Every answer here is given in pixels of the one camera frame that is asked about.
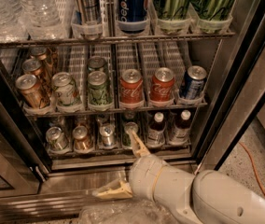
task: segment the dark soda bottle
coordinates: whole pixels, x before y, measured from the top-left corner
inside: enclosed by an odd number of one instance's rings
[[[169,134],[172,145],[183,145],[188,141],[188,132],[191,124],[190,112],[184,110],[174,120],[174,127]]]
[[[161,112],[156,113],[153,119],[149,122],[146,142],[148,147],[161,147],[165,144],[165,126],[166,122],[163,114]]]

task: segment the blue can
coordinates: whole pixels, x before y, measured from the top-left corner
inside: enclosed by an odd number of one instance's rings
[[[146,27],[148,0],[119,0],[119,28],[125,33],[140,33]]]
[[[179,96],[186,100],[195,100],[200,97],[206,82],[206,71],[198,66],[191,66],[182,80]]]

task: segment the bottle cap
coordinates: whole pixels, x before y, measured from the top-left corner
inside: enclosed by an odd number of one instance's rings
[[[188,110],[184,110],[181,112],[181,119],[188,120],[190,118],[190,112]]]
[[[154,115],[154,120],[158,123],[163,121],[163,114],[161,112],[158,112]]]

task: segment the red wire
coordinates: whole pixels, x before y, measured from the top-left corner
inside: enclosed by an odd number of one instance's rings
[[[238,143],[244,148],[245,152],[248,154],[248,157],[250,158],[251,163],[252,163],[252,166],[253,166],[254,174],[255,174],[256,180],[257,180],[257,182],[258,182],[258,185],[259,185],[259,187],[260,187],[262,193],[263,193],[264,196],[265,196],[265,188],[263,187],[263,185],[262,185],[262,183],[261,183],[261,181],[260,181],[260,178],[259,178],[258,173],[257,173],[256,165],[255,165],[255,163],[254,163],[253,157],[252,157],[251,154],[250,154],[250,151],[248,150],[248,148],[247,148],[247,146],[246,146],[245,144],[243,144],[243,143],[241,143],[241,142],[238,142]]]

